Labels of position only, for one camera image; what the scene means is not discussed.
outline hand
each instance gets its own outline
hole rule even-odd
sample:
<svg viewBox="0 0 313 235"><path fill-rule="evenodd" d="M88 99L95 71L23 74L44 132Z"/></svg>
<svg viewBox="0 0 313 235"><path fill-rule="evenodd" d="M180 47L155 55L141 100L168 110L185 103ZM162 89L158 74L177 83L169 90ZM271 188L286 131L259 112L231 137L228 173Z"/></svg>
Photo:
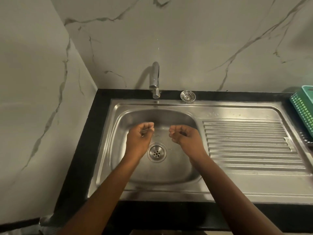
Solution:
<svg viewBox="0 0 313 235"><path fill-rule="evenodd" d="M172 141L182 147L184 153L190 158L191 163L203 156L208 156L203 147L202 138L195 128L187 125L172 125L169 131Z"/></svg>
<svg viewBox="0 0 313 235"><path fill-rule="evenodd" d="M139 161L147 152L153 133L153 122L145 122L132 127L127 134L124 158Z"/></svg>

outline sink drain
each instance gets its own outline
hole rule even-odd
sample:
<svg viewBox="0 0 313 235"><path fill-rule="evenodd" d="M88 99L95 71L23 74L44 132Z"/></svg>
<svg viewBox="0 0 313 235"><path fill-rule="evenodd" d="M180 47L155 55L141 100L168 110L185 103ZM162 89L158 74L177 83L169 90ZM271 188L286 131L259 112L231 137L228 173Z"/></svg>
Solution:
<svg viewBox="0 0 313 235"><path fill-rule="evenodd" d="M166 158L166 148L162 143L152 143L148 148L147 156L151 162L162 162Z"/></svg>

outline green plastic basket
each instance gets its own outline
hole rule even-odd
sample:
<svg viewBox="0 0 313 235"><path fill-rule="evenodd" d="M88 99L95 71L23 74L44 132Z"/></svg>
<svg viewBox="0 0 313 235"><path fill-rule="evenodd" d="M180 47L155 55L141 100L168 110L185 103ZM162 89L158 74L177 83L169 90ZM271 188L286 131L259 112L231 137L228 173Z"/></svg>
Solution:
<svg viewBox="0 0 313 235"><path fill-rule="evenodd" d="M290 101L313 137L313 86L302 86L301 91L292 95Z"/></svg>

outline faucet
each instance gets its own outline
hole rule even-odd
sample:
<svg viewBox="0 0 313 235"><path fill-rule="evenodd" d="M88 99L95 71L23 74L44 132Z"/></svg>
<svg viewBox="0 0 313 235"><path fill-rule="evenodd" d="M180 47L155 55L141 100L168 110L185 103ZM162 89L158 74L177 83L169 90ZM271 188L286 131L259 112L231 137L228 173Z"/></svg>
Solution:
<svg viewBox="0 0 313 235"><path fill-rule="evenodd" d="M160 97L159 74L160 74L160 65L158 62L154 62L152 64L152 74L150 75L150 84L149 84L149 88L152 90L152 97L154 99L158 99Z"/></svg>

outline drain strainer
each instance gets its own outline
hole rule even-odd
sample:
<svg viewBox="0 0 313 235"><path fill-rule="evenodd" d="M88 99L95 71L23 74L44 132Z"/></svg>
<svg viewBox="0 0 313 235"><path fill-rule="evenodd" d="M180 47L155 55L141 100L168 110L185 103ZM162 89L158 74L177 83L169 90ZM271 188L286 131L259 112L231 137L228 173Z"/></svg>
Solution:
<svg viewBox="0 0 313 235"><path fill-rule="evenodd" d="M180 94L180 98L184 101L184 102L193 102L196 99L196 95L189 90L185 90L182 91L182 93Z"/></svg>
<svg viewBox="0 0 313 235"><path fill-rule="evenodd" d="M148 148L147 156L151 162L162 162L166 158L166 148L162 143L152 143Z"/></svg>

